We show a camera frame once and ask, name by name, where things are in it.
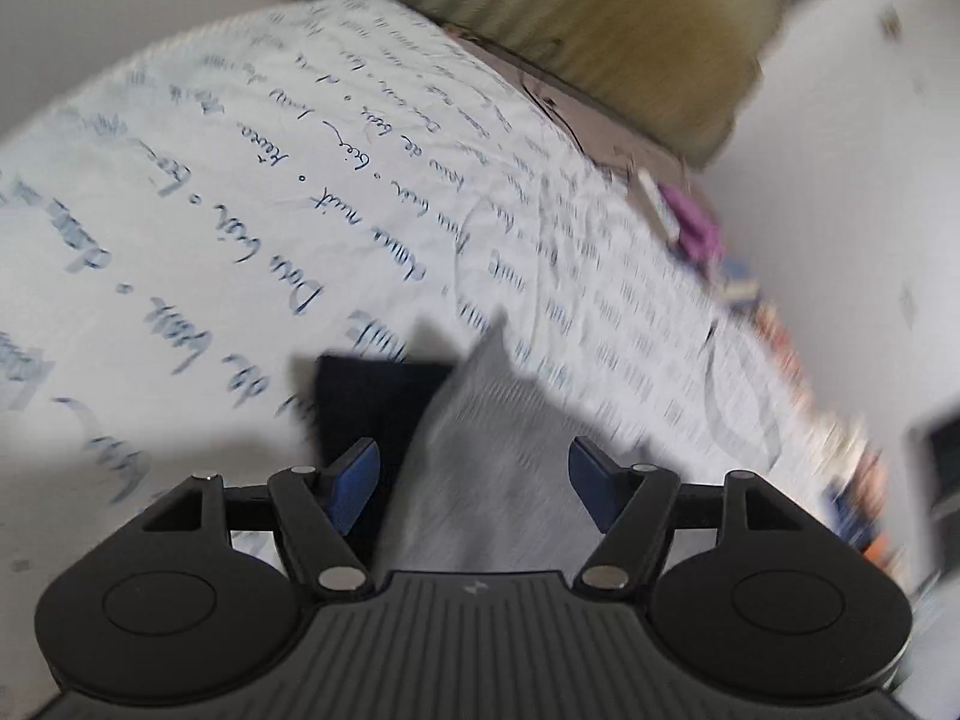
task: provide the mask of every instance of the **sheet with handwritten text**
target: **sheet with handwritten text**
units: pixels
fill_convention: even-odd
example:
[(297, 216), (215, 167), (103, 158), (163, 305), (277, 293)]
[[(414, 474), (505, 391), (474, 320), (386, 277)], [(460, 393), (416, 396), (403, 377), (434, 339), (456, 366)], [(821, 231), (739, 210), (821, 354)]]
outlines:
[(749, 332), (523, 95), (389, 0), (198, 30), (36, 119), (0, 148), (0, 295), (16, 715), (54, 688), (46, 584), (196, 469), (257, 484), (312, 461), (325, 351), (459, 357), (504, 313), (517, 370), (616, 445), (819, 505)]

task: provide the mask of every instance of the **mattress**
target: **mattress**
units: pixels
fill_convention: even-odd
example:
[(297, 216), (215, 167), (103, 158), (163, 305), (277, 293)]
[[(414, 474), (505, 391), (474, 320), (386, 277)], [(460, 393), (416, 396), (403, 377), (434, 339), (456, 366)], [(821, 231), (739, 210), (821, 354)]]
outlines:
[(54, 690), (32, 609), (56, 574), (193, 471), (323, 454), (325, 351), (459, 359), (502, 314), (517, 371), (613, 445), (820, 510), (749, 327), (530, 98), (390, 0), (211, 25), (37, 117), (0, 146), (0, 295), (14, 715)]

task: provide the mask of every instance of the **gray cloth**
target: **gray cloth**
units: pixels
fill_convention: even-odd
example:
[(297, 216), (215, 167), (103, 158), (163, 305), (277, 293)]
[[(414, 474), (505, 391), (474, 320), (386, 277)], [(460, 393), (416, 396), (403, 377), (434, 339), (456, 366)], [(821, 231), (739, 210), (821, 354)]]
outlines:
[(517, 378), (498, 322), (416, 428), (373, 573), (555, 568), (572, 578), (601, 538), (568, 477), (577, 436), (606, 443)]

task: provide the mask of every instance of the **silver screw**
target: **silver screw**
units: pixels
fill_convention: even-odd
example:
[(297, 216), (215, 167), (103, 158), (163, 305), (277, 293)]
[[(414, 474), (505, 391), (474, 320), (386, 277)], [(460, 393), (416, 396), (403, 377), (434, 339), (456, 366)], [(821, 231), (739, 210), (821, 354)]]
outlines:
[(367, 575), (352, 565), (334, 565), (320, 571), (317, 581), (320, 587), (336, 592), (352, 592), (360, 589), (367, 580)]
[(616, 565), (592, 565), (580, 575), (584, 584), (598, 590), (619, 590), (627, 586), (630, 577)]

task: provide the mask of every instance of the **bed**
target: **bed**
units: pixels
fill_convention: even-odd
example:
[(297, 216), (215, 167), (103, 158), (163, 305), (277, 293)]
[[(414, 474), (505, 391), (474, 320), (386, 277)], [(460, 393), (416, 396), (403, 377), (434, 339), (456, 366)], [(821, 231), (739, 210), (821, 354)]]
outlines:
[(393, 1), (320, 0), (152, 47), (3, 144), (0, 715), (53, 691), (32, 609), (67, 565), (193, 471), (315, 461), (325, 351), (455, 360), (502, 314), (612, 445), (826, 516), (763, 343), (535, 103)]

